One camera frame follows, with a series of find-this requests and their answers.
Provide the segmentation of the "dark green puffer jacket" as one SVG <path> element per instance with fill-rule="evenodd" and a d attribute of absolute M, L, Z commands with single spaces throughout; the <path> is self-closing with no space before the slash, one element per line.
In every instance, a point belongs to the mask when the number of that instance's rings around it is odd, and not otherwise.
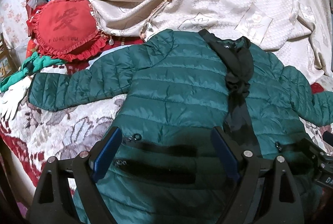
<path fill-rule="evenodd" d="M 232 192 L 211 142 L 231 133 L 231 98 L 243 96 L 252 130 L 236 141 L 273 159 L 308 137 L 303 121 L 332 123 L 332 93 L 247 38 L 165 30 L 99 58 L 72 75 L 38 73 L 29 102 L 43 110 L 126 99 L 112 126 L 123 142 L 97 183 L 118 223 L 215 223 Z"/>

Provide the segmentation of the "floral red white blanket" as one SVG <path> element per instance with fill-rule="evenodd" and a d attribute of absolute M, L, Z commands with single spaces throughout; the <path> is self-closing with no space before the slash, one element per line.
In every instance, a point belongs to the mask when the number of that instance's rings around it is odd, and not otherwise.
<path fill-rule="evenodd" d="M 1 118 L 3 163 L 11 182 L 33 193 L 48 157 L 69 159 L 92 146 L 111 126 L 126 95 L 58 112 L 41 110 L 24 97 L 13 119 Z"/>

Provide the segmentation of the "white glove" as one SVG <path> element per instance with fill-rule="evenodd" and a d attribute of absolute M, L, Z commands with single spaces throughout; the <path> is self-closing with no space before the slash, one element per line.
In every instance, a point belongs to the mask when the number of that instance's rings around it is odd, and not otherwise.
<path fill-rule="evenodd" d="M 27 94 L 31 82 L 32 78 L 26 76 L 4 92 L 1 97 L 1 118 L 12 120 L 15 117 L 18 105 Z"/>

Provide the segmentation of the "green cloth garment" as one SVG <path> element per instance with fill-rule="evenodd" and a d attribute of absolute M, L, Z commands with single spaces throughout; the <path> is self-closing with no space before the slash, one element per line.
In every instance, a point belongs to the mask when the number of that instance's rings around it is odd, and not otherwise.
<path fill-rule="evenodd" d="M 63 65 L 65 63 L 66 61 L 62 59 L 52 59 L 47 55 L 40 55 L 35 51 L 30 57 L 23 61 L 19 70 L 1 81 L 1 93 L 6 92 L 11 85 L 16 84 L 26 76 L 35 74 L 45 67 Z"/>

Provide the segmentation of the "light blue folded garment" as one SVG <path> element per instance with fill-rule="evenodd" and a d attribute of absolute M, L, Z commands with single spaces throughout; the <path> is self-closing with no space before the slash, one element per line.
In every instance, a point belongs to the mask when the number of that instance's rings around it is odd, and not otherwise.
<path fill-rule="evenodd" d="M 96 58 L 88 61 L 88 66 L 85 68 L 86 70 L 90 70 L 92 68 L 101 68 L 105 65 L 109 64 L 109 60 L 114 55 L 114 53 L 117 53 L 119 50 L 127 49 L 131 46 L 134 46 L 134 44 L 130 45 L 120 45 L 118 47 L 114 47 L 112 49 L 108 49 L 106 51 L 103 51 L 100 55 L 98 55 Z"/>

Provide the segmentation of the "red heart-shaped ruffled pillow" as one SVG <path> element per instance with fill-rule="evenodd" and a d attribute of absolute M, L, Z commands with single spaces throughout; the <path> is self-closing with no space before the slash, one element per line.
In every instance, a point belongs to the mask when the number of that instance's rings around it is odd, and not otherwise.
<path fill-rule="evenodd" d="M 36 7 L 27 25 L 38 53 L 67 62 L 98 55 L 111 39 L 97 28 L 88 0 L 51 0 Z"/>

